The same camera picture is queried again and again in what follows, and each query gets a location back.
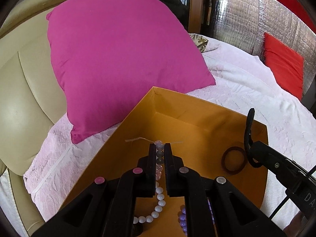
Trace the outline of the orange cardboard tray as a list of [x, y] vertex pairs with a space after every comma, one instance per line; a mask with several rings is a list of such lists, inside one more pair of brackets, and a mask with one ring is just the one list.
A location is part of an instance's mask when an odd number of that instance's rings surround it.
[[223, 176], [260, 208], [267, 170], [244, 164], [241, 153], [246, 117], [219, 105], [163, 88], [152, 88], [88, 164], [63, 207], [75, 206], [62, 236], [103, 236], [109, 183], [81, 199], [96, 177], [110, 181], [137, 165], [152, 141], [170, 143], [172, 153], [201, 176]]

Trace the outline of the white pink bedspread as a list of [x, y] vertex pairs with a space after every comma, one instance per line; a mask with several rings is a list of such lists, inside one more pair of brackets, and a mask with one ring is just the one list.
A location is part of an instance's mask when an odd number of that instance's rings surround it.
[[[250, 108], [267, 126], [269, 144], [306, 169], [315, 165], [315, 118], [276, 82], [276, 74], [257, 56], [208, 38], [203, 54], [216, 79], [215, 86], [191, 96], [241, 114]], [[32, 201], [45, 220], [54, 216], [88, 163], [114, 132], [110, 127], [79, 144], [70, 139], [67, 116], [51, 128], [39, 153], [23, 175]]]

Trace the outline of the small red pillow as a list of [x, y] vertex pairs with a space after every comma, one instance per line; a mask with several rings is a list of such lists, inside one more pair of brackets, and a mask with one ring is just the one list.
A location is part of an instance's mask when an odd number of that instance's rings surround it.
[[303, 97], [304, 58], [274, 36], [264, 33], [263, 54], [277, 84], [299, 100]]

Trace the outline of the magenta pillow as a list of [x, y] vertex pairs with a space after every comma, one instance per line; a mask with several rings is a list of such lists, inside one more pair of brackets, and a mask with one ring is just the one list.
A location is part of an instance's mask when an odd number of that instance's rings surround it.
[[216, 84], [159, 0], [67, 0], [47, 21], [74, 144], [121, 122], [152, 87], [186, 94]]

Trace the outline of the cream leather sofa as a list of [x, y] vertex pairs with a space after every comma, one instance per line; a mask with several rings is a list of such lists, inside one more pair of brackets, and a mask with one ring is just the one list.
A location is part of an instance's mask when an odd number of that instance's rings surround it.
[[31, 236], [44, 224], [23, 175], [66, 112], [46, 19], [64, 1], [21, 1], [1, 26], [1, 222], [14, 236]]

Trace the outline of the silver foil insulation panel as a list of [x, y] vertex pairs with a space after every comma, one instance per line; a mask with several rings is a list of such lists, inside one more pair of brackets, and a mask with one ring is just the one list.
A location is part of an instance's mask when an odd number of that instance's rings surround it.
[[277, 0], [212, 0], [210, 35], [264, 59], [268, 33], [304, 58], [303, 93], [315, 77], [315, 33]]

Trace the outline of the large red cushion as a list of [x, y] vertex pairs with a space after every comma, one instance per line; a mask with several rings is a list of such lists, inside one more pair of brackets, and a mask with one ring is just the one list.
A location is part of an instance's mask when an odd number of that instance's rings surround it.
[[298, 0], [277, 0], [291, 12], [293, 12], [300, 20], [302, 20], [314, 33], [315, 24], [313, 23], [311, 17], [308, 15], [307, 11], [300, 4]]

